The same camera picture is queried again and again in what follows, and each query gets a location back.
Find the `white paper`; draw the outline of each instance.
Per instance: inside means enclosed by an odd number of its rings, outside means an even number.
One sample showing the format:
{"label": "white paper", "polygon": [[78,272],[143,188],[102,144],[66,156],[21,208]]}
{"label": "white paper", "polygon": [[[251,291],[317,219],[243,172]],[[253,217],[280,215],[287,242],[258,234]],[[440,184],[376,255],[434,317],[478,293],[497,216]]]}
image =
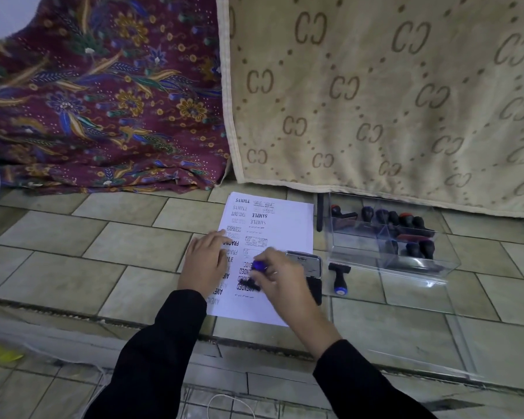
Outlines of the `white paper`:
{"label": "white paper", "polygon": [[228,269],[214,293],[208,297],[208,314],[287,326],[266,295],[245,288],[252,258],[266,247],[312,253],[312,204],[231,193],[219,229],[226,230],[232,245],[227,250]]}

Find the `black sleeve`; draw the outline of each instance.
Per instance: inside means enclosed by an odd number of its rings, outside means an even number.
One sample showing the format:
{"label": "black sleeve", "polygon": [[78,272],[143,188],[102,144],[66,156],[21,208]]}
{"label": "black sleeve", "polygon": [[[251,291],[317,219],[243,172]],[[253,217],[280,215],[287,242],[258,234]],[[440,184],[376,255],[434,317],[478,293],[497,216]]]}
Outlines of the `black sleeve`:
{"label": "black sleeve", "polygon": [[313,375],[339,419],[358,417],[357,413],[361,417],[435,418],[413,398],[392,387],[347,340],[335,342],[324,352]]}
{"label": "black sleeve", "polygon": [[123,347],[111,383],[92,402],[85,419],[175,418],[206,306],[196,291],[173,291],[154,324]]}

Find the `beige curtain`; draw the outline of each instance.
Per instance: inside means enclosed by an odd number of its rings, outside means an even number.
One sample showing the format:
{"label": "beige curtain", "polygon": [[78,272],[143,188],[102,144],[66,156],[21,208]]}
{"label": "beige curtain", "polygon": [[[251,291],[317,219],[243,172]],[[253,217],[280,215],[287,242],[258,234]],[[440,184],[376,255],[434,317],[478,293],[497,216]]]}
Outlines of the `beige curtain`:
{"label": "beige curtain", "polygon": [[218,0],[239,182],[524,217],[524,0]]}

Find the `maroon floral fabric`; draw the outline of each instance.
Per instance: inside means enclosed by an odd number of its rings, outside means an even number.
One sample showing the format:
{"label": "maroon floral fabric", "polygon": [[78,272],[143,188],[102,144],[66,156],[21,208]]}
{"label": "maroon floral fabric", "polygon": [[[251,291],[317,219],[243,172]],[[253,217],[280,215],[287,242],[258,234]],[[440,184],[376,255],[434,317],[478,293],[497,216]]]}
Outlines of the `maroon floral fabric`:
{"label": "maroon floral fabric", "polygon": [[229,146],[215,0],[42,0],[0,41],[5,185],[209,189]]}

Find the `person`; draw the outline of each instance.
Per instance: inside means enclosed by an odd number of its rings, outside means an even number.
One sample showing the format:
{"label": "person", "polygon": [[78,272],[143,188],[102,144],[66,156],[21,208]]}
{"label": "person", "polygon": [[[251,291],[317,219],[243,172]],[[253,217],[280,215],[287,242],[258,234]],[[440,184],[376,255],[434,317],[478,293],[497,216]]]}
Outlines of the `person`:
{"label": "person", "polygon": [[[121,350],[109,383],[89,406],[85,419],[175,418],[180,389],[206,317],[206,298],[227,270],[221,249],[224,231],[193,239],[178,286],[153,325],[135,334]],[[308,290],[303,267],[273,248],[255,257],[268,264],[252,277],[276,312],[316,359],[314,377],[339,419],[353,417],[434,418],[398,391],[328,322]]]}

